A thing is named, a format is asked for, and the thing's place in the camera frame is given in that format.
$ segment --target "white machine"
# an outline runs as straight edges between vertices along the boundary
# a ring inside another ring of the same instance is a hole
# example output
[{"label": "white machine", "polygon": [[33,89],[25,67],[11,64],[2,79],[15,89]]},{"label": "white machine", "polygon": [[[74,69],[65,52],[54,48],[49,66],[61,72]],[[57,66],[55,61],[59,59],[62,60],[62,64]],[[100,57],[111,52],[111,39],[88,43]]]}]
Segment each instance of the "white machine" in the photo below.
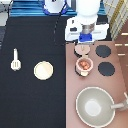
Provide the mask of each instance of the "white machine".
[{"label": "white machine", "polygon": [[45,8],[50,13],[59,13],[65,2],[77,15],[67,20],[65,40],[78,44],[94,44],[107,36],[109,24],[96,25],[100,0],[45,0]]}]

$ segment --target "pink table surface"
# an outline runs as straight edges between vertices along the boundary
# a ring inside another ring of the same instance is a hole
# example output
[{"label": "pink table surface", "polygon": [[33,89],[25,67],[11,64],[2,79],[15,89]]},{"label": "pink table surface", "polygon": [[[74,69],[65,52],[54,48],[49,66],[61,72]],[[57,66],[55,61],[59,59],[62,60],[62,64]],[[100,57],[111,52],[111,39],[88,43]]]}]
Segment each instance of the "pink table surface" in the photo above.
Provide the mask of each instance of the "pink table surface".
[{"label": "pink table surface", "polygon": [[[95,49],[98,45],[107,45],[111,48],[111,55],[107,58],[97,56]],[[75,63],[78,59],[74,54],[74,44],[66,45],[66,128],[90,128],[83,123],[76,113],[76,97],[82,89],[94,86],[106,90],[119,103],[125,99],[124,92],[126,87],[117,55],[114,41],[99,41],[90,46],[89,58],[93,60],[94,68],[87,77],[80,77],[75,73]],[[102,76],[98,71],[98,65],[108,61],[115,67],[115,73],[112,76]],[[116,111],[112,123],[105,128],[128,128],[128,111]]]}]

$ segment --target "small cup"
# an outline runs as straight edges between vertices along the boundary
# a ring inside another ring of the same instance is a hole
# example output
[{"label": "small cup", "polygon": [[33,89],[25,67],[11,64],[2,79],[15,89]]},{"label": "small cup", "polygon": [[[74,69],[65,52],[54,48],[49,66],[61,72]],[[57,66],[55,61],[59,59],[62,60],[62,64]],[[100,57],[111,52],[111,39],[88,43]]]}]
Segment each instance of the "small cup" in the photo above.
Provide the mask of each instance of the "small cup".
[{"label": "small cup", "polygon": [[[79,65],[79,63],[82,61],[82,60],[85,60],[88,64],[89,64],[89,68],[87,70],[84,70],[81,68],[81,66]],[[80,57],[77,62],[76,62],[76,71],[81,75],[81,76],[87,76],[91,70],[93,68],[93,61],[88,58],[88,57]]]}]

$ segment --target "black table surface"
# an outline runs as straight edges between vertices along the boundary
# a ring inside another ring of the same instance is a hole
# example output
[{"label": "black table surface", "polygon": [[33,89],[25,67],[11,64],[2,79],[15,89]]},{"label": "black table surface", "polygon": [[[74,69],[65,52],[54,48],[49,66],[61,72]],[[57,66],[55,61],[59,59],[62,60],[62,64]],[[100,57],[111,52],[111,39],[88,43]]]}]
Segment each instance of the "black table surface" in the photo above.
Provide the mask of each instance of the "black table surface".
[{"label": "black table surface", "polygon": [[[66,56],[64,30],[70,17],[9,18],[0,51],[0,128],[66,128]],[[11,69],[17,48],[22,68]],[[41,81],[34,66],[48,61],[53,76]]]}]

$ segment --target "black circle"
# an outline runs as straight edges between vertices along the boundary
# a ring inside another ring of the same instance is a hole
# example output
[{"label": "black circle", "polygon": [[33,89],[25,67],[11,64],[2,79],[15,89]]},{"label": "black circle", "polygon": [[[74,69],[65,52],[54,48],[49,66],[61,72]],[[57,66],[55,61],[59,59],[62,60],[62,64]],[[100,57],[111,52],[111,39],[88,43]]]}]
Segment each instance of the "black circle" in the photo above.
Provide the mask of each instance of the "black circle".
[{"label": "black circle", "polygon": [[96,54],[99,57],[106,58],[111,54],[111,49],[106,45],[99,45],[96,48]]},{"label": "black circle", "polygon": [[115,73],[114,66],[109,62],[102,62],[98,66],[100,74],[103,76],[112,76]]}]

